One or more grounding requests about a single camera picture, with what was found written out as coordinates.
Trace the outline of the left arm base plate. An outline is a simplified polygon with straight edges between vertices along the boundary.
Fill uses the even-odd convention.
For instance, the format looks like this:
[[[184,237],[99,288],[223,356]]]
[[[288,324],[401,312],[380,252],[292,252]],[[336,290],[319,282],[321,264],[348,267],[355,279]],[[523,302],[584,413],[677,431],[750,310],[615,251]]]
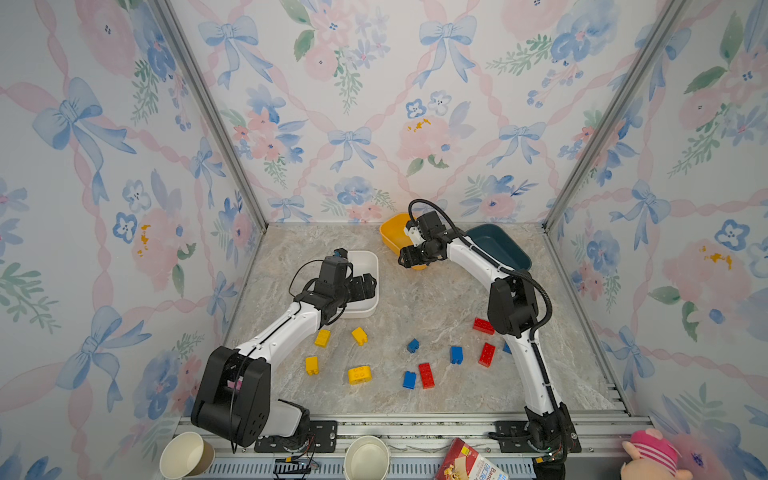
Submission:
[[[256,453],[295,455],[310,453],[333,453],[337,445],[338,422],[333,420],[310,420],[300,425],[291,437],[263,436],[256,440]]]

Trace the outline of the white plastic container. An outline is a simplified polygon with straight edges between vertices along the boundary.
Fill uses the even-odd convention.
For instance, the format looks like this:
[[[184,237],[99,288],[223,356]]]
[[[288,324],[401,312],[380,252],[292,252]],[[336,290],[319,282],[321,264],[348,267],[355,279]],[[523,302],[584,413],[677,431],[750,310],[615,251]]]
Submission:
[[[350,250],[347,259],[352,264],[352,277],[347,282],[350,299],[341,318],[371,317],[380,299],[378,257],[371,251]]]

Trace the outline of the dark teal plastic container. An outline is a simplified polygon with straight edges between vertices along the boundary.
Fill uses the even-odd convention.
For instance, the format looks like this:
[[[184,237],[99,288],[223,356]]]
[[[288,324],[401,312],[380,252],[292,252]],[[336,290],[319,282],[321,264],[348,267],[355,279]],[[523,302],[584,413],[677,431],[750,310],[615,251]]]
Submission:
[[[467,231],[468,236],[495,260],[516,270],[530,270],[530,256],[498,225],[482,224]]]

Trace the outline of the small yellow lego brick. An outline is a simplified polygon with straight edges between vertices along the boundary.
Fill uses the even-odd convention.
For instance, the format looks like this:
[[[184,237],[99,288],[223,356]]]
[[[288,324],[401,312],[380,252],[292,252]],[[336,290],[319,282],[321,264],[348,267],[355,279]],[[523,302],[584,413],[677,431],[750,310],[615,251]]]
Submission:
[[[354,329],[352,331],[352,336],[358,346],[363,346],[368,343],[368,335],[361,327]]]

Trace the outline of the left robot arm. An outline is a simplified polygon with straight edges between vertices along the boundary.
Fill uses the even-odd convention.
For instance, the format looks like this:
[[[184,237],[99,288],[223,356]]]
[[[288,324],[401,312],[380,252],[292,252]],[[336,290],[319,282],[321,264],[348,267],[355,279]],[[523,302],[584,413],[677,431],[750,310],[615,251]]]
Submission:
[[[309,410],[274,400],[272,373],[306,338],[348,310],[350,318],[370,316],[379,300],[379,261],[373,252],[339,248],[316,262],[318,275],[292,295],[282,316],[239,346],[220,346],[211,353],[190,414],[194,426],[234,449],[260,439],[287,451],[309,445]]]

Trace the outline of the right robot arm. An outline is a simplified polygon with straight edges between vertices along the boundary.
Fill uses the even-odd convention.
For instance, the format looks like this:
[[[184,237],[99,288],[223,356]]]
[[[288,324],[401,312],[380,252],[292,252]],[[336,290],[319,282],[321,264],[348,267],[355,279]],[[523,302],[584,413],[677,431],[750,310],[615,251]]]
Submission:
[[[461,266],[488,291],[487,320],[513,355],[525,395],[523,440],[542,455],[544,464],[563,464],[576,450],[577,434],[567,406],[552,383],[539,342],[553,305],[533,279],[532,261],[499,226],[460,229],[437,204],[414,199],[407,207],[404,232],[410,246],[398,264],[411,268],[438,261]]]

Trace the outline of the yellow lego brick near arm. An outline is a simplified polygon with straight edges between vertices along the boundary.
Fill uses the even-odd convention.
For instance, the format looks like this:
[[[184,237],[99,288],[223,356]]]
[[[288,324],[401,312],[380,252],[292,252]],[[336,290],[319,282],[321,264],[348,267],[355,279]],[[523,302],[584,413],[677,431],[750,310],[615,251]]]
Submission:
[[[321,329],[317,333],[314,344],[318,347],[326,348],[329,344],[330,337],[331,332],[329,330]]]

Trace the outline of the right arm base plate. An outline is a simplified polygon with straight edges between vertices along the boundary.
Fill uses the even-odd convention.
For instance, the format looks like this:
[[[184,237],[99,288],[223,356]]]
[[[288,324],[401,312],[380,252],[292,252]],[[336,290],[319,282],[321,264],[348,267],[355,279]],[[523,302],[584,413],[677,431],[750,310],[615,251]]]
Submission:
[[[496,421],[488,437],[496,440],[502,453],[561,454],[565,446],[569,454],[581,453],[579,436],[572,423],[545,426],[531,421]]]

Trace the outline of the yellow plastic container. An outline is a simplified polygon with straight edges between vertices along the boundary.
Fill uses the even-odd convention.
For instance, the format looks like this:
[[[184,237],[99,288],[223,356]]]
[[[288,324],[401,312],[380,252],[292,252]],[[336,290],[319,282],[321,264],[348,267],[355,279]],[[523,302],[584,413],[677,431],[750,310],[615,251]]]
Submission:
[[[400,251],[407,246],[412,246],[413,242],[405,232],[406,223],[410,220],[407,213],[399,213],[386,220],[380,227],[379,232],[382,242],[393,252],[395,259],[399,258]]]

